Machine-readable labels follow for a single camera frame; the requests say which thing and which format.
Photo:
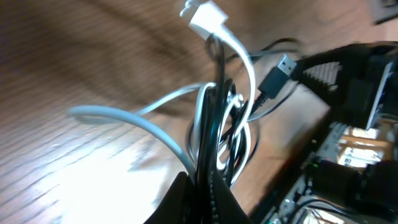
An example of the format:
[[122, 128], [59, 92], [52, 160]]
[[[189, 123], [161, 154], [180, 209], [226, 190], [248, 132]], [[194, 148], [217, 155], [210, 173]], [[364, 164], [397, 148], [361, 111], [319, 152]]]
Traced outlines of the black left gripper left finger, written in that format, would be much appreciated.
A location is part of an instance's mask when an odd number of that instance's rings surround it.
[[198, 192], [185, 172], [179, 172], [159, 206], [144, 224], [199, 223]]

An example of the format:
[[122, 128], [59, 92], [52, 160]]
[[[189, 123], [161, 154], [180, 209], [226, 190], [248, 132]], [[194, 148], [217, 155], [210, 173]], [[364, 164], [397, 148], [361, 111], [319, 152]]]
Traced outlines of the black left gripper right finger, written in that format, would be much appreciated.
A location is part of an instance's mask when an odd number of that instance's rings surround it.
[[210, 212], [210, 223], [252, 223], [217, 171], [210, 174]]

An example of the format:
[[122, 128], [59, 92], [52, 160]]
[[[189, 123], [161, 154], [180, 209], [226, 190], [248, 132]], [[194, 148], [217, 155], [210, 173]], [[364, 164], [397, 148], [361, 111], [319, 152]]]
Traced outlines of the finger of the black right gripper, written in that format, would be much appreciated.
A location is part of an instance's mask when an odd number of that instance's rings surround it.
[[331, 110], [333, 121], [369, 129], [395, 116], [395, 43], [349, 44], [297, 62], [292, 79]]

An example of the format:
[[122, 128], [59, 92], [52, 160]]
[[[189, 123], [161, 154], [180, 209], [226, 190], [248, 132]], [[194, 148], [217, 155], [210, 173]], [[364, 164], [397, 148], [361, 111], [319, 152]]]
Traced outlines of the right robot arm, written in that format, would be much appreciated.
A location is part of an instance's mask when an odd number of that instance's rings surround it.
[[[368, 130], [383, 113], [397, 115], [397, 42], [350, 44], [298, 61], [292, 74], [330, 106], [333, 121]], [[310, 172], [314, 194], [385, 219], [397, 215], [397, 166], [364, 172], [320, 161]]]

